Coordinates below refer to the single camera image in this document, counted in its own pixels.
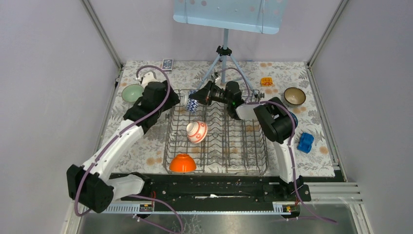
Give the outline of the blue white zigzag bowl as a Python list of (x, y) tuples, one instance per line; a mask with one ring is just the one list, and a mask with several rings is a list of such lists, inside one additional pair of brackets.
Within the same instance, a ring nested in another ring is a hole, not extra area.
[(189, 96), (196, 92), (197, 92), (196, 90), (185, 91), (182, 93), (181, 100), (180, 100), (180, 105), (184, 107), (185, 110), (187, 110), (188, 112), (192, 114), (196, 113), (199, 103), (197, 100), (192, 99)]

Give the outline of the light green bowl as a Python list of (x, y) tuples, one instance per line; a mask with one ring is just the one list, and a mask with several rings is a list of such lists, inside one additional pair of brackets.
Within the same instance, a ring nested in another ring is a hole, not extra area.
[(125, 102), (135, 103), (143, 96), (144, 88), (139, 84), (131, 84), (124, 88), (121, 97)]

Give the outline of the dark brown patterned bowl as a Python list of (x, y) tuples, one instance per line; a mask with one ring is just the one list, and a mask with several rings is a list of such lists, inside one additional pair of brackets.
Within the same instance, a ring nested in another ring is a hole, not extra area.
[(289, 87), (284, 91), (283, 99), (289, 106), (300, 106), (306, 101), (306, 94), (302, 89)]

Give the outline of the white blue floral bowl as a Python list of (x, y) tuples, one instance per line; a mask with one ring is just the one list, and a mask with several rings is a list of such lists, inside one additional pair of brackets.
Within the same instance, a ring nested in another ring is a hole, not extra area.
[(297, 119), (296, 115), (295, 115), (294, 113), (292, 113), (292, 112), (290, 112), (290, 115), (292, 116), (292, 118), (293, 118), (293, 120), (294, 120), (295, 128), (297, 128), (297, 126), (298, 126), (298, 119)]

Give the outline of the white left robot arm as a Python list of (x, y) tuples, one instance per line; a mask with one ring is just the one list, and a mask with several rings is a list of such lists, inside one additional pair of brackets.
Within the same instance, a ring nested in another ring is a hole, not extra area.
[(147, 131), (157, 123), (161, 114), (180, 102), (170, 83), (150, 81), (143, 96), (124, 115), (119, 128), (90, 159), (81, 166), (71, 165), (67, 172), (69, 197), (75, 202), (77, 216), (83, 214), (82, 204), (89, 211), (101, 213), (112, 201), (134, 195), (146, 200), (151, 194), (150, 185), (140, 174), (110, 178), (120, 158), (126, 154)]

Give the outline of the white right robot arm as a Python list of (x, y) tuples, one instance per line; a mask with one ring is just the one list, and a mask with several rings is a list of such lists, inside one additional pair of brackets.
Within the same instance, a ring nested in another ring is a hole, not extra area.
[(235, 120), (256, 120), (259, 122), (265, 137), (270, 140), (276, 150), (279, 163), (279, 193), (287, 201), (299, 194), (302, 185), (300, 175), (295, 169), (295, 152), (293, 136), (298, 121), (278, 97), (268, 101), (247, 102), (239, 84), (230, 81), (224, 89), (213, 81), (203, 88), (189, 94), (189, 98), (199, 104), (210, 106), (213, 102), (226, 105), (228, 115)]

